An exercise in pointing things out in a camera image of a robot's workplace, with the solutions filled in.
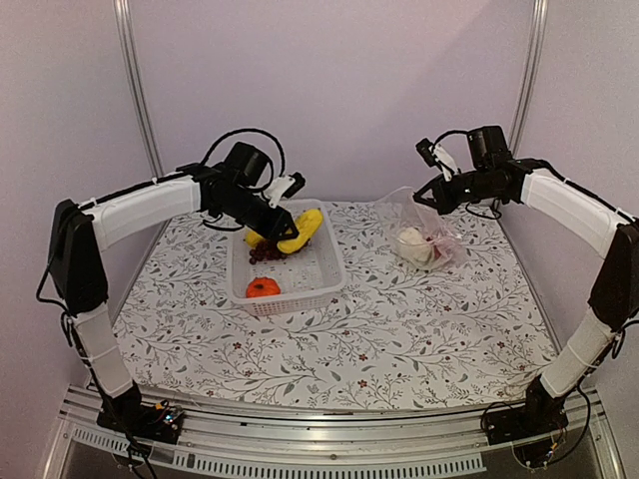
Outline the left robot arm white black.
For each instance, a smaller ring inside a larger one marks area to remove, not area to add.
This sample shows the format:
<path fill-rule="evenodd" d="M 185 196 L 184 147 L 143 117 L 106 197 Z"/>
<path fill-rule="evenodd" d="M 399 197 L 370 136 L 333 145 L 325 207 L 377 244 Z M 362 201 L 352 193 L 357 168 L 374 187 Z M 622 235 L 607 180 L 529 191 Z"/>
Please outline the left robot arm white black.
<path fill-rule="evenodd" d="M 110 253 L 131 238 L 195 213 L 207 216 L 212 228 L 218 218 L 226 218 L 267 240 L 294 239 L 299 231 L 284 202 L 305 184 L 303 174 L 278 171 L 263 151 L 238 142 L 214 165 L 186 164 L 163 177 L 55 207 L 42 276 L 54 293 L 47 295 L 38 285 L 36 298 L 59 307 L 67 342 L 99 390 L 113 399 L 109 414 L 126 432 L 141 432 L 149 414 L 127 395 L 136 384 L 114 331 Z"/>

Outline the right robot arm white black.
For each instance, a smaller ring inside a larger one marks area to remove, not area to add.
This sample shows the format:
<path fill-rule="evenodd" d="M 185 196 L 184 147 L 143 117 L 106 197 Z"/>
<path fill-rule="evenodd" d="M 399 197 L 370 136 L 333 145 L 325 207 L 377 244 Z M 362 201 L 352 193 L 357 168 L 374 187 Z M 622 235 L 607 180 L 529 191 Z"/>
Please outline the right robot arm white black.
<path fill-rule="evenodd" d="M 459 206 L 499 199 L 524 205 L 564 227 L 602 260 L 576 330 L 530 383 L 516 426 L 536 435 L 588 372 L 621 342 L 638 312 L 638 221 L 561 176 L 544 160 L 510 160 L 491 169 L 442 173 L 413 195 L 448 215 Z"/>

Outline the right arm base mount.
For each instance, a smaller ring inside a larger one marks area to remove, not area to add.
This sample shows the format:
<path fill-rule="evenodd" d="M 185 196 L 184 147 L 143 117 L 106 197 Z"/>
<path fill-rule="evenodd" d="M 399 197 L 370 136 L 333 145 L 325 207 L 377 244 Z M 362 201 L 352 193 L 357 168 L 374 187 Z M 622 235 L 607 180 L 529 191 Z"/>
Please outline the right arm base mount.
<path fill-rule="evenodd" d="M 559 451 L 567 443 L 568 418 L 563 407 L 551 412 L 536 425 L 527 424 L 524 419 L 525 407 L 513 407 L 506 402 L 493 402 L 482 412 L 479 426 L 489 445 L 511 443 L 511 452 L 518 464 L 533 472 L 545 470 L 560 463 L 579 448 L 589 431 L 592 417 L 592 402 L 587 394 L 579 389 L 586 404 L 586 419 L 573 445 Z"/>

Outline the clear zip top bag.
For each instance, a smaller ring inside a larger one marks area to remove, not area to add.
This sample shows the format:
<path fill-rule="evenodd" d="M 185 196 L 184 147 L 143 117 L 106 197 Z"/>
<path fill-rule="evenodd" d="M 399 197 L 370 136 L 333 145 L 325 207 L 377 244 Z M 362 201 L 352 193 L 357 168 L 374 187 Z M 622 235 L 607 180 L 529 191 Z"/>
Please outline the clear zip top bag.
<path fill-rule="evenodd" d="M 389 242 L 392 251 L 401 259 L 396 251 L 396 237 L 403 228 L 416 228 L 432 242 L 435 239 L 448 240 L 451 258 L 449 260 L 433 260 L 426 266 L 414 267 L 424 271 L 435 271 L 445 267 L 455 267 L 466 262 L 467 257 L 461 244 L 461 236 L 457 234 L 434 210 L 417 204 L 412 199 L 413 189 L 401 187 L 373 203 L 380 227 Z"/>

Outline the white perforated plastic basket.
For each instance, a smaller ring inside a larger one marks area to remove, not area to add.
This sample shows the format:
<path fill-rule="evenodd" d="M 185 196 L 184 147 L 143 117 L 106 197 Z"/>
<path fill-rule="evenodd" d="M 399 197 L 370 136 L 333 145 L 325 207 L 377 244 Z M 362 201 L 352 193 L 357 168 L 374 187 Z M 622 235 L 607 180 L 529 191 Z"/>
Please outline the white perforated plastic basket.
<path fill-rule="evenodd" d="M 310 242 L 285 259 L 250 263 L 246 233 L 236 232 L 228 241 L 227 294 L 238 308 L 251 315 L 277 315 L 328 305 L 345 286 L 345 267 L 328 212 L 319 200 L 290 200 L 285 208 L 294 216 L 318 209 L 323 222 Z M 259 277 L 274 280 L 277 295 L 248 298 L 251 281 Z"/>

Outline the yellow toy corn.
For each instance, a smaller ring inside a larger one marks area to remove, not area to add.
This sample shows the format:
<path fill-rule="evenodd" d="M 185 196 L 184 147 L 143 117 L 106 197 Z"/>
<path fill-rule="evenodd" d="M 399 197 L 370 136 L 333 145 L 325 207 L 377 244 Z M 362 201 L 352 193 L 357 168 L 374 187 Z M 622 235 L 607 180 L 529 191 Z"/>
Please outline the yellow toy corn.
<path fill-rule="evenodd" d="M 281 240 L 278 250 L 283 254 L 292 254 L 302 249 L 320 229 L 323 214 L 319 209 L 311 209 L 302 213 L 295 221 L 299 235 L 295 239 Z"/>

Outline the white toy cauliflower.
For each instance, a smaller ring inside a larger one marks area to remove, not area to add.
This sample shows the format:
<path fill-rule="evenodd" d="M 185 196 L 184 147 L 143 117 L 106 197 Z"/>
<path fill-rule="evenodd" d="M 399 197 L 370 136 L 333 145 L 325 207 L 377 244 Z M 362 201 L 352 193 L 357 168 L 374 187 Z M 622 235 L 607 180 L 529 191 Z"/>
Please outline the white toy cauliflower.
<path fill-rule="evenodd" d="M 403 228 L 396 237 L 399 256 L 416 266 L 426 266 L 434 260 L 434 247 L 416 228 Z"/>

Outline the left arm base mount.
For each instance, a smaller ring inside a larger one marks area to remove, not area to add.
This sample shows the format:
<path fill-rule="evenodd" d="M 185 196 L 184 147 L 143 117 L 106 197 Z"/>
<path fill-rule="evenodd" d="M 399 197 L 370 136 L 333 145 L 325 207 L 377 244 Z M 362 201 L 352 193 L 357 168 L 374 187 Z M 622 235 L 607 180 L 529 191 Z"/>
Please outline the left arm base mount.
<path fill-rule="evenodd" d="M 138 397 L 107 397 L 103 401 L 97 424 L 105 429 L 121 432 L 136 439 L 148 439 L 167 444 L 177 444 L 185 415 L 178 405 L 163 400 L 145 405 Z"/>

